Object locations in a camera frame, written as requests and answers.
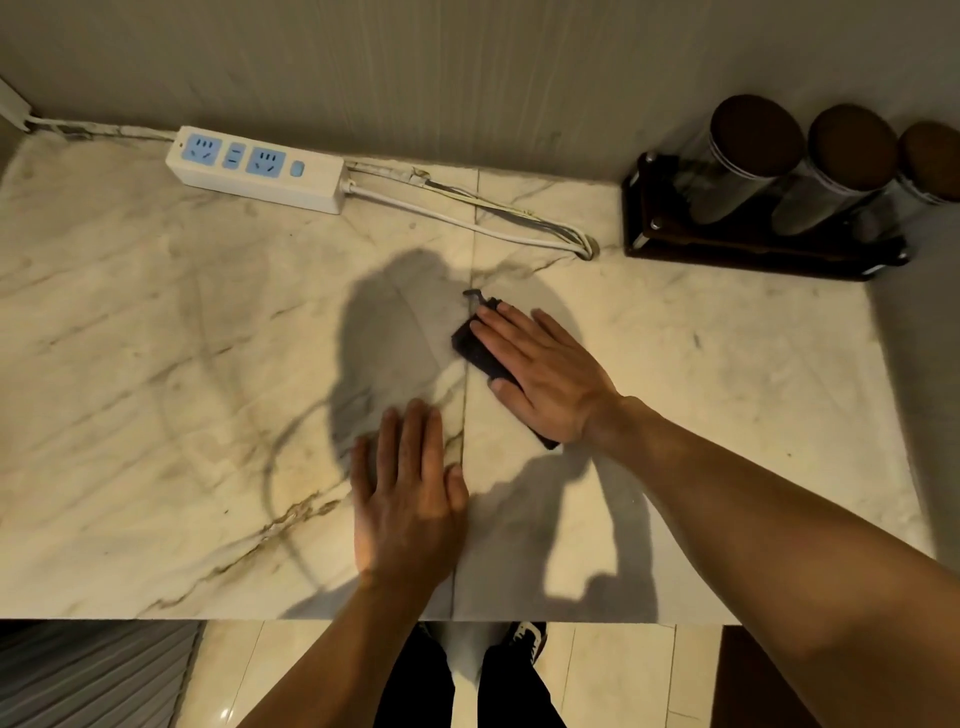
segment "beige wall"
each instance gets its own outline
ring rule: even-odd
[[[615,179],[737,91],[960,124],[958,28],[955,0],[0,0],[0,77],[48,116]]]

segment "left hand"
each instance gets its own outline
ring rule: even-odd
[[[440,411],[412,400],[403,416],[383,413],[376,449],[376,486],[367,468],[370,442],[352,452],[353,545],[363,576],[426,601],[456,566],[467,538],[469,493],[459,465],[444,471]]]

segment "leg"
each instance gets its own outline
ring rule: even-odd
[[[452,715],[453,677],[446,653],[420,623],[396,658],[373,728],[450,728]]]
[[[487,650],[477,694],[478,728],[564,728],[534,670],[545,643],[545,622],[514,622],[504,641]]]

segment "floor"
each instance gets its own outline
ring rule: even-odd
[[[176,728],[237,725],[329,625],[327,620],[212,621]],[[454,673],[453,728],[476,725],[476,674],[495,624],[444,625]],[[554,622],[537,672],[569,728],[706,728],[720,626]]]

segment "forearm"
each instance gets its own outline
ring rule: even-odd
[[[588,439],[639,478],[691,563],[755,636],[802,657],[946,578],[854,514],[674,425],[638,400]]]
[[[390,671],[423,608],[361,577],[336,619],[241,728],[371,726]]]

